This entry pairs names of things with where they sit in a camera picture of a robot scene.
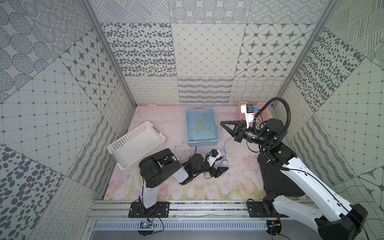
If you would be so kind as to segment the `left circuit board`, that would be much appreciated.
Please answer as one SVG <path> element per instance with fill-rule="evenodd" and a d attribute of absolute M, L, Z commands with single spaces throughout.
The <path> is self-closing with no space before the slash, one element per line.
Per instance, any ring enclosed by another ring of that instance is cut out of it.
<path fill-rule="evenodd" d="M 148 221 L 141 221 L 140 223 L 140 229 L 151 229 L 152 224 Z"/>

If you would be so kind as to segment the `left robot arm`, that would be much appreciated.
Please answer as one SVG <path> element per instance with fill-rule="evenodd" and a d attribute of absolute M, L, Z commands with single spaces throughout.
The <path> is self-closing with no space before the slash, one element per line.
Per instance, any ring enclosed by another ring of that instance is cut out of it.
<path fill-rule="evenodd" d="M 148 210 L 157 204 L 158 187 L 168 178 L 173 177 L 182 186 L 189 184 L 199 175 L 208 173 L 211 178 L 218 178 L 226 173 L 229 167 L 218 165 L 224 160 L 221 152 L 212 149 L 208 154 L 193 154 L 181 163 L 170 149 L 165 149 L 146 157 L 139 163 L 143 180 L 142 196 L 139 202 Z"/>

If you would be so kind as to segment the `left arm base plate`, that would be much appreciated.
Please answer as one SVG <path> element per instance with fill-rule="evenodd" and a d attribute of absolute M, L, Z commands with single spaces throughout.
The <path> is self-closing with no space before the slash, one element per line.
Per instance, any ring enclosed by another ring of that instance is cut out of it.
<path fill-rule="evenodd" d="M 157 202 L 146 209 L 141 202 L 131 203 L 129 218 L 167 218 L 169 216 L 170 202 Z"/>

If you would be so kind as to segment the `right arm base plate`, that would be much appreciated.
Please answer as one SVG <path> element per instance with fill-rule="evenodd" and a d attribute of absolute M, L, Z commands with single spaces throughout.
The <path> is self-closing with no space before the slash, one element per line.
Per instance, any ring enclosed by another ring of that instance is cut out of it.
<path fill-rule="evenodd" d="M 275 210 L 264 202 L 249 200 L 246 202 L 246 206 L 250 218 L 274 218 L 278 216 Z"/>

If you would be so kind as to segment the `aluminium rail frame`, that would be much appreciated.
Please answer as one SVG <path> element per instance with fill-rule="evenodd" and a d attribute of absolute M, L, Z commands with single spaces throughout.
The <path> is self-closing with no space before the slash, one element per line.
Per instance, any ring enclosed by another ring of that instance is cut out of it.
<path fill-rule="evenodd" d="M 246 200 L 235 201 L 165 201 L 170 202 L 169 216 L 161 218 L 165 220 L 186 219 L 225 219 L 225 218 L 250 218 L 246 206 Z M 131 203 L 136 201 L 94 201 L 86 215 L 86 220 L 125 220 L 146 219 L 129 218 Z M 278 214 L 274 218 L 284 218 L 285 215 Z"/>

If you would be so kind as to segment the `circuit board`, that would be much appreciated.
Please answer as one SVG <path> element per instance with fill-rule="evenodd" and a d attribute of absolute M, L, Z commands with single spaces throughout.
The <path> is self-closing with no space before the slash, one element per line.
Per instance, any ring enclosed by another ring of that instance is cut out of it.
<path fill-rule="evenodd" d="M 282 224 L 280 220 L 267 221 L 267 233 L 270 236 L 277 236 L 282 230 Z"/>
<path fill-rule="evenodd" d="M 141 221 L 140 223 L 140 229 L 151 229 L 152 224 L 148 221 Z"/>

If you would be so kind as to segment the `white perforated basket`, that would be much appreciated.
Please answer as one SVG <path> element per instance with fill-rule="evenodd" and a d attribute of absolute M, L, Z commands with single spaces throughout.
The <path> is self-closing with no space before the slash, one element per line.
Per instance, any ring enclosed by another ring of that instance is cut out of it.
<path fill-rule="evenodd" d="M 161 151 L 165 137 L 149 121 L 144 122 L 108 146 L 108 151 L 122 171 L 132 172 L 144 158 Z"/>

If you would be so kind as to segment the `right circuit board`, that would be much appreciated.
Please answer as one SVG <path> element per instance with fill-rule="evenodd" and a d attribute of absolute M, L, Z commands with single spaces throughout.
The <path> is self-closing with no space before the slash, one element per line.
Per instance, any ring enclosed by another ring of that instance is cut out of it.
<path fill-rule="evenodd" d="M 270 236 L 277 236 L 282 230 L 282 224 L 280 220 L 267 221 L 267 233 Z"/>

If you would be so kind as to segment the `blue perforated basket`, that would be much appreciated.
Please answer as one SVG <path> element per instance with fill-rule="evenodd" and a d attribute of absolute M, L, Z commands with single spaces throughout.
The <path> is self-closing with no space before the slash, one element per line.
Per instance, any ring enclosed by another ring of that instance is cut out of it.
<path fill-rule="evenodd" d="M 215 146 L 220 140 L 213 108 L 186 109 L 186 129 L 191 148 Z"/>

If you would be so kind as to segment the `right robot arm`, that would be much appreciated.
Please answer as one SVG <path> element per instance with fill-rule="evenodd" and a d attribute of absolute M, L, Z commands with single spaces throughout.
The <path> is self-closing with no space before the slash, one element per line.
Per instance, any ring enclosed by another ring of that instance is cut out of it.
<path fill-rule="evenodd" d="M 291 202 L 284 195 L 273 194 L 269 201 L 275 211 L 312 228 L 323 240 L 353 240 L 365 230 L 367 210 L 360 204 L 352 205 L 336 194 L 302 162 L 297 154 L 282 143 L 291 118 L 285 123 L 269 119 L 261 130 L 251 128 L 246 121 L 222 121 L 220 125 L 236 142 L 246 140 L 260 147 L 266 164 L 279 170 L 293 181 L 317 208 Z"/>

